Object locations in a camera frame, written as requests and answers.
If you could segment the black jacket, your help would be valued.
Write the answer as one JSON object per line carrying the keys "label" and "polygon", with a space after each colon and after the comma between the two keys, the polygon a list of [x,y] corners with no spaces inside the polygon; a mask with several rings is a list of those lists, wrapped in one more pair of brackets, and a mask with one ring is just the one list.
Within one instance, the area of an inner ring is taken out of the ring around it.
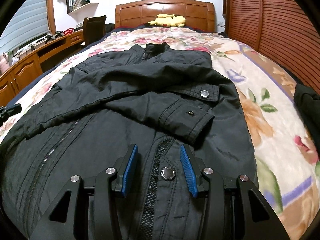
{"label": "black jacket", "polygon": [[123,239],[196,239],[180,148],[222,176],[257,181],[254,147],[234,83],[209,53],[134,45],[89,57],[31,107],[1,143],[3,210],[29,237],[63,185],[139,150],[133,199],[118,200]]}

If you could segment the wooden desk cabinet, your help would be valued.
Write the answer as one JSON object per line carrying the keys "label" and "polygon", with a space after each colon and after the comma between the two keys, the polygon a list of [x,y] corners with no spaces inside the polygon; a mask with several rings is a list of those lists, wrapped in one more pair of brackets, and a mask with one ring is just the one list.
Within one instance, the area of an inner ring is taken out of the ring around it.
{"label": "wooden desk cabinet", "polygon": [[41,45],[1,75],[1,106],[7,105],[22,89],[58,63],[81,50],[81,30]]}

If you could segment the pink thermos jug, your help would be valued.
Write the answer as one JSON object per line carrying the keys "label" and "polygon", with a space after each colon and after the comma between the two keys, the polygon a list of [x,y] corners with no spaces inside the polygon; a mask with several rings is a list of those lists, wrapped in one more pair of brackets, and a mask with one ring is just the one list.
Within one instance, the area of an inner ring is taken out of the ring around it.
{"label": "pink thermos jug", "polygon": [[8,60],[8,55],[6,53],[3,53],[0,55],[0,71],[1,75],[4,74],[9,68],[9,60]]}

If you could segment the floral blanket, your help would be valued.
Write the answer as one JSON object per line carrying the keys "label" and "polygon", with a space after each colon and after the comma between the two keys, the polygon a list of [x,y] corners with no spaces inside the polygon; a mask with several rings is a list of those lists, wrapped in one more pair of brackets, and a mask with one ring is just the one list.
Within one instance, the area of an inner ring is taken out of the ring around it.
{"label": "floral blanket", "polygon": [[[207,195],[190,193],[203,202],[196,239],[319,239],[319,153],[294,102],[298,83],[268,58],[230,38],[207,53],[213,70],[231,80],[238,92],[257,181],[245,174],[222,176],[204,164]],[[1,124],[1,143],[31,107]],[[115,163],[93,177],[71,176],[29,237],[3,210],[1,194],[2,238],[123,239],[116,202],[132,200],[133,187],[128,196],[112,190]]]}

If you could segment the grey window blind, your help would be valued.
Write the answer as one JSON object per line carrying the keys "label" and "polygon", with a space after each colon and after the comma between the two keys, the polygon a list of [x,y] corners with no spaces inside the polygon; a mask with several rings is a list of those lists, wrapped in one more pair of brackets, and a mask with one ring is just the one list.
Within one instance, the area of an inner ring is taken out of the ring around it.
{"label": "grey window blind", "polygon": [[8,53],[48,31],[47,0],[26,0],[1,35],[1,53]]}

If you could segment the red basket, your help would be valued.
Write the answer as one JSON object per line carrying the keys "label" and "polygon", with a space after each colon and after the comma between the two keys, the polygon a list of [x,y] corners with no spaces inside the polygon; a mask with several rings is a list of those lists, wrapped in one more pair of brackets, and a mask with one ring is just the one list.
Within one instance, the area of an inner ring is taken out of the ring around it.
{"label": "red basket", "polygon": [[63,32],[63,34],[64,34],[64,35],[69,35],[69,34],[72,34],[73,32],[74,32],[74,28],[69,28],[69,29],[65,30],[65,31]]}

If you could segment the dark wooden chair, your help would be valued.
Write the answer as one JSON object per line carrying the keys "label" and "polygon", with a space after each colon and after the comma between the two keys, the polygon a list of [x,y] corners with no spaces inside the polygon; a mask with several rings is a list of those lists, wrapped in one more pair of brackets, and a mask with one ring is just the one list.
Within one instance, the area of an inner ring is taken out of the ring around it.
{"label": "dark wooden chair", "polygon": [[86,17],[82,25],[85,46],[100,40],[105,35],[106,15],[99,17]]}

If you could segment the dark garment at bed edge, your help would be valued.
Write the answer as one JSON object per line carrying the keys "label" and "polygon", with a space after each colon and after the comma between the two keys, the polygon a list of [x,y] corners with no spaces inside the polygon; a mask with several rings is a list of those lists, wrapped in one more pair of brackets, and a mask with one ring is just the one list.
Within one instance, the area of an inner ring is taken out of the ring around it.
{"label": "dark garment at bed edge", "polygon": [[319,141],[319,94],[311,87],[296,84],[293,98],[314,142]]}

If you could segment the yellow plush toy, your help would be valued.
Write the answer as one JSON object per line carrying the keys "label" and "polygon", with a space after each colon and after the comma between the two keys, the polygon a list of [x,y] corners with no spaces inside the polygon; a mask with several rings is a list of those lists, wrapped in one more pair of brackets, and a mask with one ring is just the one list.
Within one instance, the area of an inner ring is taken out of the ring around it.
{"label": "yellow plush toy", "polygon": [[145,26],[160,26],[160,27],[184,27],[186,19],[184,16],[175,14],[158,14],[157,18],[145,24]]}

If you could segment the wooden headboard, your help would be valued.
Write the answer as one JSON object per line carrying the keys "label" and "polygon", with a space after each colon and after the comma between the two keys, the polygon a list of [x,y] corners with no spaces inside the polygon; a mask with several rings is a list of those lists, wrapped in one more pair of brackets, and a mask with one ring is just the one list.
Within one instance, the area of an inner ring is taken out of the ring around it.
{"label": "wooden headboard", "polygon": [[216,32],[213,3],[195,0],[143,0],[119,4],[115,9],[115,27],[135,28],[155,20],[158,14],[183,16],[188,27]]}

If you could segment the louvered wooden wardrobe door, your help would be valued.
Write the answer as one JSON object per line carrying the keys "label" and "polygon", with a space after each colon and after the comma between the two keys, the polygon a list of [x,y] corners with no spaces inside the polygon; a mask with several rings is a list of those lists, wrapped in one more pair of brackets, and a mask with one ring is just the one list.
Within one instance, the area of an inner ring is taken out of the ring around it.
{"label": "louvered wooden wardrobe door", "polygon": [[319,34],[294,0],[224,0],[226,34],[319,91]]}

